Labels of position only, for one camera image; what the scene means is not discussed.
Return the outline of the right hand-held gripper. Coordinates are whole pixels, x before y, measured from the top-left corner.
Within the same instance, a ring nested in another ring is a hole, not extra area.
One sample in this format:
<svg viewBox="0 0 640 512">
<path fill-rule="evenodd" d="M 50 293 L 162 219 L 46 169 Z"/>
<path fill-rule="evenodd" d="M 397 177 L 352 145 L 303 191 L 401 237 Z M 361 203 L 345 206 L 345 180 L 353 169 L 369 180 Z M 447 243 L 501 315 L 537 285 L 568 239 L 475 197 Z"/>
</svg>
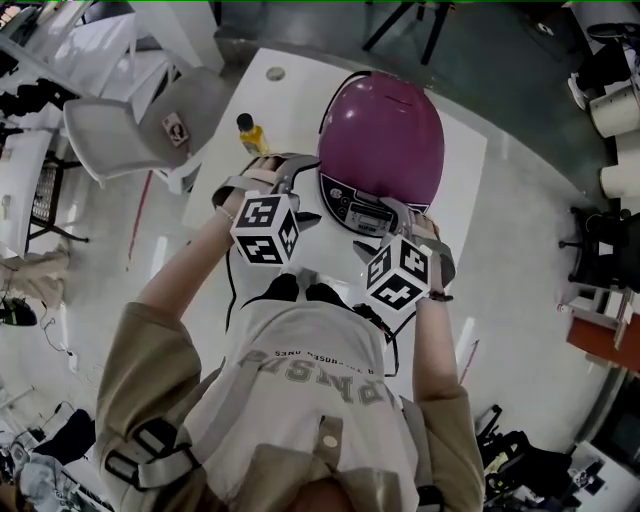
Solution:
<svg viewBox="0 0 640 512">
<path fill-rule="evenodd" d="M 413 235 L 414 212 L 403 202 L 382 197 L 380 202 L 394 212 L 393 236 L 379 247 L 354 240 L 352 247 L 365 263 L 365 289 L 371 300 L 401 312 L 427 296 L 432 289 L 432 259 L 440 261 L 441 284 L 446 287 L 455 277 L 450 248 L 441 241 Z"/>
</svg>

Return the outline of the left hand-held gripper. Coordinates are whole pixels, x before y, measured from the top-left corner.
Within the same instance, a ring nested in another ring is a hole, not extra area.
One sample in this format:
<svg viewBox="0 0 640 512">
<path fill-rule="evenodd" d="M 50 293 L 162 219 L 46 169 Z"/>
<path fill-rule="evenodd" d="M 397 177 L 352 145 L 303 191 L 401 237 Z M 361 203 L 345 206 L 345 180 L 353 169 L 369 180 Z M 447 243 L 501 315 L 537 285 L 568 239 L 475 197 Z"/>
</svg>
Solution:
<svg viewBox="0 0 640 512">
<path fill-rule="evenodd" d="M 232 176 L 212 197 L 218 207 L 226 201 L 225 192 L 243 192 L 244 197 L 231 226 L 231 236 L 249 265 L 282 267 L 290 263 L 300 231 L 321 221 L 313 212 L 295 213 L 289 194 L 299 173 L 317 168 L 321 160 L 314 155 L 282 154 L 275 171 L 274 184 L 257 179 Z"/>
</svg>

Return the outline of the person's left hand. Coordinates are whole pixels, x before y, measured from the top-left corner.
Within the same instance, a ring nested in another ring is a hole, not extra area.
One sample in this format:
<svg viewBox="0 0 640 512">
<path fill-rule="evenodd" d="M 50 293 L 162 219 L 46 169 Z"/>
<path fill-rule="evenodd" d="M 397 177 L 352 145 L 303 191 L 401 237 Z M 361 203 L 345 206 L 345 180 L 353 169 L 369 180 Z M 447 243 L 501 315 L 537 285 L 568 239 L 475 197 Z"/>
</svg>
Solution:
<svg viewBox="0 0 640 512">
<path fill-rule="evenodd" d="M 265 183 L 271 187 L 293 187 L 300 155 L 282 154 L 257 157 L 250 162 L 241 175 L 245 178 Z"/>
</svg>

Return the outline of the person's right hand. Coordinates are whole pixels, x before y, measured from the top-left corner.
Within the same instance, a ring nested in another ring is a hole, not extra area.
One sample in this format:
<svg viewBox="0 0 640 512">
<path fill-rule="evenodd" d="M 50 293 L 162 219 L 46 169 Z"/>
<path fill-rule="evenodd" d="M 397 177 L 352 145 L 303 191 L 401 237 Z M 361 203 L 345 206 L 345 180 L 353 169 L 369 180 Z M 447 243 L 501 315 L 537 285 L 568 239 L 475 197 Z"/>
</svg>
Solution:
<svg viewBox="0 0 640 512">
<path fill-rule="evenodd" d="M 411 233 L 414 237 L 440 240 L 439 228 L 428 216 L 413 212 Z"/>
</svg>

